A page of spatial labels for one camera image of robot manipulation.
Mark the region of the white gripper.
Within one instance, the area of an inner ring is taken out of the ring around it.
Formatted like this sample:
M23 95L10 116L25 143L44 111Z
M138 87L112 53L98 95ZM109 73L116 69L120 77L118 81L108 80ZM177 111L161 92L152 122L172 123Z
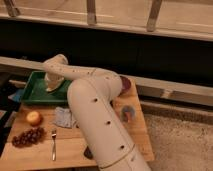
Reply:
M62 76L46 73L45 74L45 83L48 88L57 88L64 81Z

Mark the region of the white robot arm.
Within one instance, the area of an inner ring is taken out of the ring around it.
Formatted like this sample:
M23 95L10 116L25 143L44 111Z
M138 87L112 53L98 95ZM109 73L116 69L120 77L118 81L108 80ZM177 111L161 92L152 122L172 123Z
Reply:
M70 66L61 54L46 60L43 69L71 80L68 104L100 171L151 171L110 105L123 90L116 72Z

